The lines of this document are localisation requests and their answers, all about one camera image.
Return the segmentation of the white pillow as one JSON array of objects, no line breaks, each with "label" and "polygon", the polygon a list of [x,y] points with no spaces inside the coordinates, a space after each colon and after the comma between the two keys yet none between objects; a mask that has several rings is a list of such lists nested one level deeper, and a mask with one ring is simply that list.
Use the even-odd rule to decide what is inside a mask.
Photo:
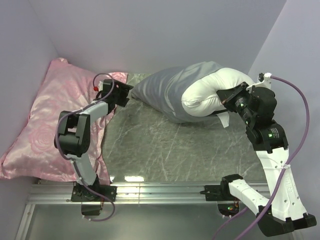
[{"label": "white pillow", "polygon": [[225,109],[217,91],[232,89],[241,83],[249,86],[254,81],[245,73],[233,68],[223,67],[192,83],[182,94],[183,109],[193,117],[205,117]]}]

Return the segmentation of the grey pillowcase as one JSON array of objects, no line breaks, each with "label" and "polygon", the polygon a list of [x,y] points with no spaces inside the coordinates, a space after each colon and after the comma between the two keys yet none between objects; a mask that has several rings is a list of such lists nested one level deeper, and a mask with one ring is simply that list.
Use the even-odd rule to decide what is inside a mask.
[{"label": "grey pillowcase", "polygon": [[226,109],[215,111],[210,115],[195,117],[189,115],[182,107],[182,94],[197,80],[222,68],[216,62],[201,62],[187,67],[171,67],[158,71],[141,82],[131,91],[131,97],[163,113],[175,124],[197,123],[218,117],[223,127],[228,127],[230,117]]}]

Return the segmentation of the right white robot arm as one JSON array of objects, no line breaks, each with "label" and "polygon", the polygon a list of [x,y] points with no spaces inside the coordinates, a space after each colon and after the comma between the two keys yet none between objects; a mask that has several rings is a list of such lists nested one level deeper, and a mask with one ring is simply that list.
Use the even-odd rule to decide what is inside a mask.
[{"label": "right white robot arm", "polygon": [[267,237],[316,226],[316,217],[303,206],[295,185],[285,131],[273,119],[277,106],[275,93],[267,87],[243,82],[231,89],[218,90],[217,95],[223,106],[239,114],[245,123],[245,133],[262,164],[271,194],[270,198],[263,197],[234,174],[223,177],[221,196],[243,202],[256,216],[250,226],[258,225]]}]

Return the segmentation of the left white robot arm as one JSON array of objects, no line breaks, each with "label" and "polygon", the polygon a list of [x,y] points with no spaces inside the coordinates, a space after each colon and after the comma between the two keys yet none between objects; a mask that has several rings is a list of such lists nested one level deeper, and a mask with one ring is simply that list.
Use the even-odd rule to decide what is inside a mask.
[{"label": "left white robot arm", "polygon": [[102,80],[99,86],[94,87],[97,94],[92,102],[78,110],[60,113],[54,136],[55,148],[73,166],[76,182],[83,188],[83,195],[89,201],[96,201],[101,195],[99,177],[88,154],[91,127],[117,106],[125,107],[129,102],[129,92],[134,88],[108,76],[109,79]]}]

